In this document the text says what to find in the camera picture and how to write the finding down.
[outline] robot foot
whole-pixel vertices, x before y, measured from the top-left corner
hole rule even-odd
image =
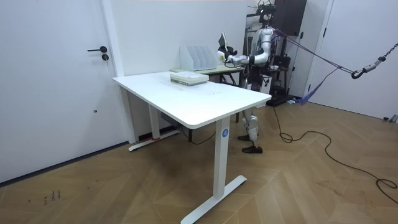
[[[250,147],[246,147],[242,149],[242,152],[244,153],[262,153],[262,148],[260,146],[256,147],[256,146],[250,146]]]
[[[250,141],[249,135],[245,135],[245,136],[238,136],[238,140],[241,141]]]

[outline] door frame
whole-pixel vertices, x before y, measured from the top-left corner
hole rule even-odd
[[[330,18],[331,10],[333,9],[333,3],[334,2],[335,2],[335,0],[329,0],[328,5],[326,7],[326,13],[325,13],[325,16],[323,17],[323,23],[322,23],[322,27],[321,27],[321,32],[319,33],[317,47],[315,49],[315,53],[317,55],[319,55],[319,53],[320,53],[320,51],[322,49],[323,34],[325,33],[325,29],[328,27],[329,18]],[[308,75],[308,78],[307,78],[307,84],[305,85],[304,96],[307,95],[312,89],[314,89],[314,86],[312,87],[312,89],[310,89],[310,85],[311,85],[311,82],[312,82],[312,79],[313,79],[313,75],[315,73],[315,69],[317,68],[317,63],[318,63],[318,57],[314,56],[313,59],[312,59],[310,74]]]
[[[123,62],[120,54],[118,33],[116,32],[116,27],[114,23],[113,11],[111,0],[100,0],[104,15],[104,24],[106,33],[108,34],[108,40],[110,44],[110,53],[112,58],[112,63],[114,65],[114,72],[117,77],[124,77]],[[120,106],[123,107],[123,123],[127,133],[127,139],[130,144],[137,142],[138,136],[134,132],[134,125],[132,123],[132,116],[128,98],[128,92],[126,89],[120,89]]]

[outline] door lock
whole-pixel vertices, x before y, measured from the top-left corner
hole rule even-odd
[[[102,55],[102,60],[107,61],[109,60],[109,56],[107,54]]]

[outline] small table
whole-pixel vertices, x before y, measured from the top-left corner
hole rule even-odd
[[[230,63],[227,63],[226,65],[227,66],[225,66],[225,65],[217,65],[216,69],[200,70],[200,71],[195,71],[195,73],[208,75],[210,77],[219,75],[220,76],[220,80],[219,80],[220,83],[239,87],[239,85],[241,84],[242,72],[243,72],[244,69],[243,68],[235,68]],[[184,70],[182,68],[173,68],[173,69],[170,69],[170,71],[171,72],[187,72],[186,70]],[[236,84],[234,78],[232,77],[232,73],[236,73],[236,72],[239,72],[238,84]],[[224,75],[229,75],[229,77],[231,78],[233,83],[228,83],[226,81]],[[236,115],[235,115],[235,122],[236,123],[239,122],[239,112],[236,113]],[[189,129],[188,130],[188,142],[192,142],[192,136],[193,136],[193,130]]]
[[[178,131],[173,131],[160,135],[157,110],[169,115],[190,129],[200,128],[216,121],[213,196],[188,214],[181,221],[181,224],[195,223],[218,202],[246,181],[243,175],[239,175],[225,185],[229,117],[239,111],[269,100],[271,98],[270,95],[213,82],[206,82],[196,86],[185,86],[171,82],[170,72],[132,75],[113,79],[120,86],[149,105],[153,138],[131,146],[129,148],[130,151],[176,134],[176,132],[178,133]]]

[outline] desk foot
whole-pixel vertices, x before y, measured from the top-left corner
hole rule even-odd
[[[242,175],[239,175],[237,178],[232,180],[229,184],[227,184],[224,188],[224,195],[216,199],[214,196],[209,198],[205,203],[201,204],[198,208],[194,211],[189,213],[182,221],[181,224],[193,224],[195,223],[200,217],[202,217],[206,212],[208,212],[211,208],[213,208],[218,202],[223,200],[227,195],[229,195],[233,190],[243,184],[247,178]]]
[[[171,131],[171,132],[169,132],[169,133],[166,133],[166,134],[161,135],[159,139],[156,139],[156,140],[148,139],[148,140],[146,140],[146,141],[144,141],[144,142],[141,142],[141,143],[138,143],[138,144],[135,144],[135,145],[131,146],[131,147],[129,148],[129,151],[131,152],[131,151],[137,150],[138,148],[140,148],[140,147],[142,147],[142,146],[146,146],[146,145],[148,145],[148,144],[150,144],[150,143],[157,142],[157,141],[159,141],[159,140],[161,140],[161,139],[163,139],[163,138],[167,138],[167,137],[169,137],[169,136],[172,136],[172,135],[178,134],[178,133],[179,133],[179,131],[175,130],[175,131]]]

